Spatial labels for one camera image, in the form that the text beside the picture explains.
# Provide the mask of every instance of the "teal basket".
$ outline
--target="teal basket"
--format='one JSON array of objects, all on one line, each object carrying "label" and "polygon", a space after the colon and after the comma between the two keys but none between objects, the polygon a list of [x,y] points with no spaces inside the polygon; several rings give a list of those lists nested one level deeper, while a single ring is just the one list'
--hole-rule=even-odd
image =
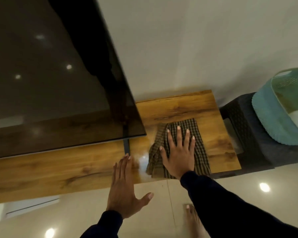
[{"label": "teal basket", "polygon": [[298,145],[298,127],[289,116],[298,110],[298,68],[278,72],[254,94],[252,105],[274,140]]}]

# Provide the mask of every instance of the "foot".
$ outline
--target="foot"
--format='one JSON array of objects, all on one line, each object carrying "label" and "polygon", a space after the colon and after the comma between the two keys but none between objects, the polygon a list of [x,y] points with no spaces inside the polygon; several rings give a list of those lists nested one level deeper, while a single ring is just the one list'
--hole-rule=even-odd
[{"label": "foot", "polygon": [[191,235],[191,238],[205,238],[206,230],[198,216],[193,205],[186,206],[186,219],[187,226]]}]

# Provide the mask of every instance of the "checkered cloth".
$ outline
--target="checkered cloth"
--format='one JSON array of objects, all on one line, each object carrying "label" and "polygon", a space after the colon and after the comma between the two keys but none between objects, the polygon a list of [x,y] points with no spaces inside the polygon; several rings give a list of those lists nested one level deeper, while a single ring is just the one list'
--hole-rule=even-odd
[{"label": "checkered cloth", "polygon": [[181,127],[182,142],[184,141],[185,132],[190,130],[190,142],[192,136],[195,136],[194,170],[198,175],[209,175],[211,173],[210,166],[207,160],[207,155],[203,146],[203,141],[199,132],[198,124],[195,119],[187,119],[179,122],[160,124],[155,137],[155,141],[149,150],[149,163],[147,166],[147,174],[153,178],[169,178],[175,179],[171,176],[167,169],[162,164],[162,157],[160,155],[160,146],[164,146],[167,157],[170,155],[170,146],[168,143],[167,129],[170,130],[174,143],[177,144],[177,126]]}]

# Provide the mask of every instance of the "tv screen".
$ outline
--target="tv screen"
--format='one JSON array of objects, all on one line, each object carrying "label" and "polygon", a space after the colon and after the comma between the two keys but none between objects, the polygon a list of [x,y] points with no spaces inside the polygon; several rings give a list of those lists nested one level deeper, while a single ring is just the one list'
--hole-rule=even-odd
[{"label": "tv screen", "polygon": [[0,158],[145,134],[96,0],[0,0]]}]

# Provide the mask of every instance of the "navy sleeve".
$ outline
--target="navy sleeve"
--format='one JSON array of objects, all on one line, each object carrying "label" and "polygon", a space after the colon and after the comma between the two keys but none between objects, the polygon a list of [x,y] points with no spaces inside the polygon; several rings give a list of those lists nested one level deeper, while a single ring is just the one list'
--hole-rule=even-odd
[{"label": "navy sleeve", "polygon": [[116,238],[119,228],[123,223],[123,217],[117,211],[105,211],[100,217],[96,225],[89,227],[82,235],[81,238]]},{"label": "navy sleeve", "polygon": [[189,171],[180,182],[188,191],[202,224],[212,238],[298,237],[298,228],[246,203],[208,176],[198,176]]}]

